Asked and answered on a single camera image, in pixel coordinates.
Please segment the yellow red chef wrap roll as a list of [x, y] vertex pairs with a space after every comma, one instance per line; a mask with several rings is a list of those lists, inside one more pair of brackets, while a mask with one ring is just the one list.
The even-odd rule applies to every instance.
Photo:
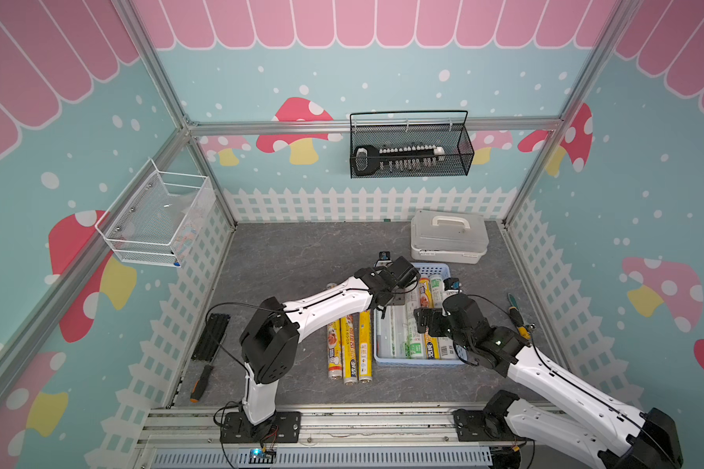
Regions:
[[359, 315], [358, 377], [360, 382], [373, 381], [373, 328], [370, 311]]

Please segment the yellow red plastic wrap roll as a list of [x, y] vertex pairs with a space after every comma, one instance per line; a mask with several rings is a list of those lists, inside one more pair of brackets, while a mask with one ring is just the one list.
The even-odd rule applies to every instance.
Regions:
[[[420, 295], [420, 308], [422, 310], [432, 310], [434, 301], [430, 286], [430, 281], [426, 277], [418, 282], [418, 295]], [[426, 348], [426, 357], [429, 360], [440, 360], [440, 350], [436, 338], [429, 335], [427, 324], [429, 316], [426, 313], [420, 314], [420, 324], [426, 329], [424, 330], [424, 347]]]

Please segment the light blue plastic basket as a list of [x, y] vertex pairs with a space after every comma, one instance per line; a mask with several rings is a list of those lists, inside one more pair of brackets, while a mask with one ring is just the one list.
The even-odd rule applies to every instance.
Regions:
[[[440, 263], [414, 263], [415, 268], [420, 272], [420, 279], [431, 276], [440, 276], [444, 279], [451, 277], [450, 268], [446, 264]], [[405, 294], [397, 295], [386, 307], [384, 314], [375, 313], [374, 317], [374, 358], [380, 365], [421, 365], [422, 367], [447, 367], [447, 365], [462, 365], [458, 354], [455, 361], [452, 360], [429, 360], [425, 357], [422, 360], [399, 360], [393, 356], [392, 349], [392, 328], [391, 317], [394, 306], [405, 305]]]

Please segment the clear grape plastic wrap roll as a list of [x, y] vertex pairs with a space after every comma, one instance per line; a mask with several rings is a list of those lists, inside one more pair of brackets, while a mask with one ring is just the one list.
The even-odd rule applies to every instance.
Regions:
[[405, 353], [410, 360], [422, 360], [426, 357], [424, 335], [418, 332], [415, 311], [420, 308], [420, 297], [416, 291], [405, 294]]

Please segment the white green 300 wrap roll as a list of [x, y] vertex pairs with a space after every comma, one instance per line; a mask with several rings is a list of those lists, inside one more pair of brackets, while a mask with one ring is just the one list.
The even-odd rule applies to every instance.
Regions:
[[399, 360], [410, 359], [408, 341], [407, 307], [394, 306], [391, 317], [393, 356]]

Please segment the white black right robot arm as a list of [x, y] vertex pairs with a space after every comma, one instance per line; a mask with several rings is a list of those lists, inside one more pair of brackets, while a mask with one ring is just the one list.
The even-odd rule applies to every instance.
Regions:
[[472, 296], [457, 293], [435, 309], [416, 308], [418, 330], [449, 338], [469, 365], [492, 369], [559, 408], [545, 412], [501, 391], [483, 410], [487, 427], [552, 447], [594, 468], [681, 468], [675, 420], [643, 412], [594, 388], [543, 354], [518, 331], [491, 326]]

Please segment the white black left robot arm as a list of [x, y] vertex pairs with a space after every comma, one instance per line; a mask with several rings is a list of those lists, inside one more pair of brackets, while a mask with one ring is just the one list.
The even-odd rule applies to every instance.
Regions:
[[339, 285], [303, 299], [264, 300], [240, 336], [246, 367], [241, 414], [253, 426], [274, 418], [279, 380], [293, 367], [298, 345], [331, 322], [388, 306], [418, 282], [418, 270], [399, 257], [383, 267], [365, 267]]

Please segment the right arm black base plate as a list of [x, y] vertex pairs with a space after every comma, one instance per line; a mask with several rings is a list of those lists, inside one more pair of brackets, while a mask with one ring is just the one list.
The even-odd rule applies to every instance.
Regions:
[[508, 427], [506, 410], [465, 410], [452, 412], [458, 439], [462, 443], [524, 443], [528, 439], [516, 435]]

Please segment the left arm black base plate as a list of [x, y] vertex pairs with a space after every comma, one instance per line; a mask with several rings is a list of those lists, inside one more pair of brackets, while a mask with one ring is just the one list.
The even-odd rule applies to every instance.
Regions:
[[296, 444], [301, 424], [300, 412], [276, 412], [260, 424], [252, 424], [241, 410], [219, 410], [214, 423], [222, 444]]

